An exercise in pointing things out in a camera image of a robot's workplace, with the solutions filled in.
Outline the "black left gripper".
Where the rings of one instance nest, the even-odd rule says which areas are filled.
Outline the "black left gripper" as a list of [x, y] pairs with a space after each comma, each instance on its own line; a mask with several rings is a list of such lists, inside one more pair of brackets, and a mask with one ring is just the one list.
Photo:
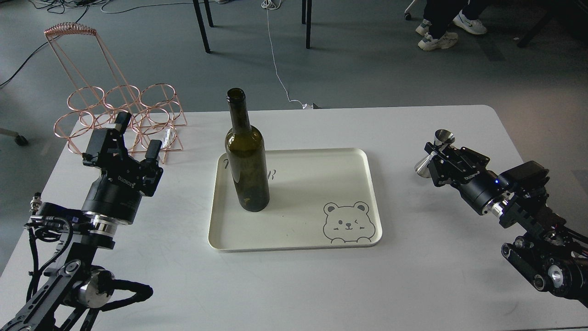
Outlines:
[[151, 140], [145, 159], [130, 157], [124, 144], [124, 132], [131, 120], [130, 113], [120, 112], [112, 128], [94, 129], [82, 163], [101, 170], [91, 184], [82, 212], [132, 224], [141, 198], [153, 196], [163, 168], [159, 166], [162, 141]]

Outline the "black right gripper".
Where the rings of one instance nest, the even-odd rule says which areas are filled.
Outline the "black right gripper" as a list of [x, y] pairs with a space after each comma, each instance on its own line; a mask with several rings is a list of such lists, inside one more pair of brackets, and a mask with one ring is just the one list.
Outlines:
[[[424, 150], [431, 152], [434, 145], [425, 144]], [[446, 184], [454, 187], [460, 197], [479, 215], [485, 215], [492, 206], [506, 200], [506, 189], [498, 176], [486, 169], [489, 158], [472, 149], [453, 145], [435, 155], [428, 165], [434, 186]]]

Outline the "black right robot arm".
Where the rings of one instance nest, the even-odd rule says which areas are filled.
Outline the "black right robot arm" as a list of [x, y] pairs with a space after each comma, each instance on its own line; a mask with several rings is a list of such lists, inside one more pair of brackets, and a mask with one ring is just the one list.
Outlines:
[[587, 237], [565, 226], [547, 205], [548, 169], [528, 161], [502, 174], [489, 158], [450, 142], [427, 143], [424, 165], [436, 187], [449, 184], [479, 215], [492, 214], [502, 228], [525, 230], [504, 243], [502, 256], [537, 291], [587, 304]]

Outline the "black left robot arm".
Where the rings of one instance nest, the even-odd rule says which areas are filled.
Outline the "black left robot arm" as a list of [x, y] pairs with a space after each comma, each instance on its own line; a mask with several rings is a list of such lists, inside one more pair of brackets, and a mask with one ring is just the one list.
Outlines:
[[27, 301], [3, 331], [69, 331], [82, 315], [80, 329], [90, 331], [99, 312], [153, 295], [149, 285], [118, 280], [93, 264], [97, 249], [113, 249], [117, 227], [134, 222], [141, 199], [154, 195], [163, 174], [159, 140], [149, 143], [141, 161], [128, 153], [124, 132], [131, 118], [121, 112], [113, 126], [92, 133], [82, 159], [100, 175], [82, 209], [43, 203], [40, 193], [34, 195], [25, 224], [33, 259]]

